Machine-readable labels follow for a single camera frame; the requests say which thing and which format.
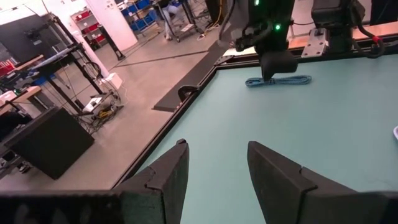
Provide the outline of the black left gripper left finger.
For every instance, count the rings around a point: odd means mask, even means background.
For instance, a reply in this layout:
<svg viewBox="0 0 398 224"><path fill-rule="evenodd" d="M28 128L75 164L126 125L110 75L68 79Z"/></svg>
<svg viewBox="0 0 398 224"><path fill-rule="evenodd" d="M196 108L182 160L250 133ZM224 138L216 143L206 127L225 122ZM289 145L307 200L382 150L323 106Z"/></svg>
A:
<svg viewBox="0 0 398 224"><path fill-rule="evenodd" d="M124 223L180 223L187 191L189 145L180 139L167 152L116 187Z"/></svg>

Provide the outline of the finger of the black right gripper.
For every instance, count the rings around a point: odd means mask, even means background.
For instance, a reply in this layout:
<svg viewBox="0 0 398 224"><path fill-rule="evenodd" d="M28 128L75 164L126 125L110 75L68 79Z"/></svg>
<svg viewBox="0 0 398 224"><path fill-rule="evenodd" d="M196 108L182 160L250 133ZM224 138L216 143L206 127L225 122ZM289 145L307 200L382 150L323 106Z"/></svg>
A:
<svg viewBox="0 0 398 224"><path fill-rule="evenodd" d="M298 67L297 59L289 51L266 52L259 63L264 81L270 80L276 73L294 73Z"/></svg>

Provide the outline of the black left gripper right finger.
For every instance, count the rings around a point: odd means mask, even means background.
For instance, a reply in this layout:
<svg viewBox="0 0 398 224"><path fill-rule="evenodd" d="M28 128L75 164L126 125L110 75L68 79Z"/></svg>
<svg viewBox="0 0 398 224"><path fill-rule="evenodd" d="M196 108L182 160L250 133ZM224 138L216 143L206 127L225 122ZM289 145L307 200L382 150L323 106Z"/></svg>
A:
<svg viewBox="0 0 398 224"><path fill-rule="evenodd" d="M298 223L310 192L355 191L328 179L257 141L248 142L249 173L266 223Z"/></svg>

